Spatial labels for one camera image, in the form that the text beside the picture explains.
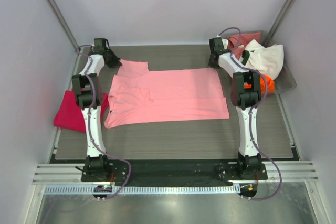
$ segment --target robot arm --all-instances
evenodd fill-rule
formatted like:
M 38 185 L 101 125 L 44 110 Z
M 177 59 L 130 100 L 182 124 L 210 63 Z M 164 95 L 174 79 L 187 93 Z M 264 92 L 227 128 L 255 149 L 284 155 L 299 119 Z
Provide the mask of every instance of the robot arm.
M 81 179 L 83 182 L 106 180 L 109 179 L 111 174 L 108 158 L 93 145 L 89 132 L 100 150 L 106 152 L 101 134 L 100 114 L 103 93 L 98 75 L 104 65 L 109 68 L 121 65 L 119 58 L 110 49 L 106 39 L 98 38 L 94 40 L 94 43 L 95 45 L 91 47 L 91 51 L 88 53 L 90 58 L 88 58 L 83 71 L 72 76 L 76 104 L 82 110 L 87 132 L 87 157 Z M 92 80 L 93 86 L 90 84 L 87 75 Z M 89 108 L 92 101 L 95 101 L 95 104 Z
M 240 129 L 237 170 L 240 178 L 247 178 L 263 167 L 261 155 L 250 136 L 250 131 L 252 131 L 257 144 L 258 109 L 252 107 L 261 99 L 260 76 L 246 70 L 231 51 L 224 48 L 220 37 L 210 39 L 209 44 L 211 50 L 209 66 L 223 68 L 232 78 L 230 98 L 238 113 Z M 244 84 L 246 83 L 251 84 L 251 88 L 245 89 Z

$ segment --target cable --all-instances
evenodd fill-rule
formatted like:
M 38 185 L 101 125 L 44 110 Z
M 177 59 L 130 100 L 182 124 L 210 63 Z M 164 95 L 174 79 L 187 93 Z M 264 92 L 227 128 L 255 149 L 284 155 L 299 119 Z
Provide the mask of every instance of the cable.
M 82 46 L 79 46 L 75 49 L 75 52 L 79 55 L 82 55 L 82 56 L 86 56 L 88 58 L 88 60 L 90 60 L 90 63 L 89 63 L 89 66 L 86 68 L 86 70 L 84 71 L 84 75 L 86 76 L 86 78 L 88 78 L 89 80 L 89 83 L 92 87 L 92 93 L 93 93 L 93 99 L 92 99 L 92 103 L 90 104 L 89 106 L 89 111 L 88 111 L 88 133 L 89 133 L 89 136 L 90 136 L 90 139 L 91 139 L 91 142 L 92 144 L 95 146 L 95 148 L 100 152 L 102 153 L 103 155 L 106 155 L 108 157 L 111 157 L 111 158 L 114 158 L 114 159 L 118 159 L 120 161 L 123 161 L 124 163 L 126 163 L 129 167 L 129 170 L 128 170 L 128 174 L 126 176 L 126 179 L 124 181 L 124 183 L 121 185 L 121 187 L 113 194 L 109 195 L 106 197 L 106 199 L 111 199 L 113 198 L 114 196 L 116 196 L 123 188 L 124 186 L 128 183 L 128 180 L 130 179 L 130 176 L 131 176 L 131 171 L 132 171 L 132 166 L 131 166 L 131 163 L 128 162 L 126 159 L 123 159 L 123 158 L 120 158 L 120 157 L 117 157 L 117 156 L 114 156 L 112 154 L 109 154 L 109 153 L 106 153 L 104 152 L 102 149 L 99 148 L 99 146 L 95 143 L 93 137 L 92 137 L 92 132 L 91 132 L 91 108 L 96 104 L 96 89 L 95 89 L 95 85 L 93 84 L 93 81 L 91 79 L 91 77 L 88 75 L 88 71 L 90 69 L 90 67 L 92 66 L 92 63 L 93 63 L 93 59 L 91 56 L 89 56 L 88 54 L 84 54 L 83 52 L 80 52 L 79 49 L 81 47 L 91 47 L 92 45 L 82 45 Z
M 75 168 L 81 172 L 84 172 L 82 168 L 79 168 L 78 166 L 75 166 Z
M 256 177 L 256 184 L 255 184 L 255 186 L 258 186 L 258 185 L 259 185 L 259 177 L 258 177 L 258 173 L 256 172 L 256 173 L 254 174 L 254 176 Z
M 110 186 L 112 186 L 112 183 L 114 182 L 114 173 L 111 174 L 111 182 L 110 182 Z
M 276 163 L 275 163 L 269 156 L 267 156 L 264 152 L 262 152 L 262 151 L 260 150 L 260 148 L 258 147 L 257 143 L 256 143 L 255 140 L 254 140 L 253 133 L 252 133 L 252 130 L 253 130 L 253 127 L 252 127 L 252 119 L 253 119 L 253 118 L 252 118 L 252 117 L 253 117 L 253 115 L 252 115 L 252 110 L 253 110 L 254 108 L 257 108 L 261 103 L 264 102 L 264 100 L 265 100 L 265 98 L 266 98 L 266 96 L 267 96 L 267 92 L 268 92 L 267 81 L 266 81 L 265 76 L 264 76 L 262 73 L 260 73 L 258 70 L 256 70 L 256 69 L 251 69 L 251 68 L 246 68 L 246 67 L 242 67 L 242 66 L 241 66 L 239 63 L 237 63 L 237 61 L 234 59 L 234 57 L 233 57 L 234 51 L 238 48 L 240 39 L 241 39 L 241 37 L 242 37 L 242 31 L 240 31 L 239 28 L 237 28 L 237 27 L 229 27 L 229 28 L 226 28 L 226 29 L 224 29 L 223 31 L 221 31 L 221 32 L 218 34 L 218 36 L 220 37 L 220 36 L 222 35 L 222 33 L 226 32 L 226 31 L 228 31 L 228 30 L 231 30 L 231 29 L 235 29 L 235 30 L 237 30 L 237 31 L 239 32 L 239 37 L 238 37 L 237 43 L 236 43 L 235 46 L 233 47 L 233 49 L 232 49 L 232 51 L 231 51 L 231 54 L 230 54 L 230 58 L 231 58 L 231 60 L 232 60 L 232 61 L 234 62 L 234 64 L 235 64 L 236 66 L 238 66 L 239 68 L 241 68 L 241 69 L 243 69 L 243 70 L 251 71 L 251 72 L 254 72 L 254 73 L 257 73 L 258 75 L 260 75 L 260 76 L 262 77 L 262 79 L 264 80 L 264 83 L 265 83 L 265 93 L 264 93 L 264 95 L 262 96 L 262 98 L 260 99 L 259 102 L 257 102 L 255 105 L 253 105 L 253 106 L 250 108 L 250 111 L 249 111 L 249 131 L 250 131 L 250 137 L 251 137 L 251 140 L 252 140 L 252 143 L 253 143 L 254 147 L 257 149 L 257 151 L 258 151 L 262 156 L 264 156 L 266 159 L 268 159 L 268 160 L 274 165 L 274 167 L 276 168 L 276 170 L 278 171 L 278 174 L 279 174 L 279 186 L 278 186 L 278 188 L 276 189 L 276 191 L 275 191 L 273 194 L 271 194 L 271 195 L 269 195 L 269 196 L 267 196 L 267 197 L 264 197 L 264 198 L 247 198 L 247 197 L 244 197 L 244 198 L 249 199 L 249 200 L 267 200 L 267 199 L 270 199 L 270 198 L 274 197 L 274 196 L 280 191 L 280 189 L 281 189 L 281 187 L 282 187 L 282 175 L 281 175 L 281 171 L 280 171 L 278 165 L 277 165 L 277 164 L 276 164 Z

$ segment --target orange cloth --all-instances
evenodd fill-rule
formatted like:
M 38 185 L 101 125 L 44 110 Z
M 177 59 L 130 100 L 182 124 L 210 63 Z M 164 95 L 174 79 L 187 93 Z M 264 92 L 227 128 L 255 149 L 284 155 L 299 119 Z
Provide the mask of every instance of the orange cloth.
M 268 91 L 275 91 L 275 83 L 274 81 L 269 78 L 268 76 L 264 75 L 265 78 L 266 78 L 266 81 L 267 81 L 267 90 Z M 261 87 L 261 91 L 264 92 L 265 91 L 265 83 L 264 83 L 264 80 L 262 77 L 260 77 L 260 87 Z M 244 88 L 245 89 L 248 89 L 248 88 L 251 88 L 251 85 L 250 84 L 244 84 Z

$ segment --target pink cloth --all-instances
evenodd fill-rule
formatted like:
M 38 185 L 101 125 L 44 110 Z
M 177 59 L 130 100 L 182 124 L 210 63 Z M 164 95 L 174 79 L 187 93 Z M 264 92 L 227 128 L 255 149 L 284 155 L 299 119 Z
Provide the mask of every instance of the pink cloth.
M 212 68 L 149 71 L 147 62 L 121 60 L 113 77 L 105 127 L 149 122 L 228 119 Z
M 228 38 L 229 44 L 227 45 L 228 49 L 233 49 L 238 41 L 239 34 L 232 35 Z M 241 34 L 240 42 L 238 45 L 238 48 L 233 52 L 236 56 L 236 58 L 239 60 L 240 57 L 242 56 L 242 53 L 247 46 L 252 40 L 256 40 L 258 43 L 260 43 L 261 39 L 261 32 L 257 32 L 254 34 Z
M 108 95 L 103 94 L 100 119 L 102 120 L 104 111 L 108 107 Z M 65 91 L 62 104 L 54 118 L 54 126 L 59 128 L 71 129 L 74 131 L 86 132 L 85 121 L 80 107 L 76 105 L 74 91 Z

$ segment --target red towel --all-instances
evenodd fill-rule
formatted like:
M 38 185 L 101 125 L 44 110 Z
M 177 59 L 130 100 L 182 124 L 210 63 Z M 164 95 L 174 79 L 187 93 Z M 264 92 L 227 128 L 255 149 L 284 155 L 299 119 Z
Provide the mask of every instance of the red towel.
M 229 37 L 229 44 L 227 46 L 228 49 L 233 49 L 238 41 L 239 34 L 235 34 Z M 242 53 L 247 46 L 252 40 L 256 40 L 258 43 L 260 43 L 261 39 L 261 32 L 257 32 L 254 34 L 241 34 L 240 42 L 238 45 L 238 48 L 233 52 L 236 56 L 236 58 L 239 60 L 240 57 L 242 56 Z
M 100 120 L 102 120 L 104 111 L 109 105 L 108 95 L 103 94 L 103 103 L 101 105 Z M 85 122 L 80 107 L 76 105 L 75 94 L 73 91 L 65 91 L 61 107 L 55 118 L 54 126 L 59 128 L 71 129 L 74 131 L 86 132 Z

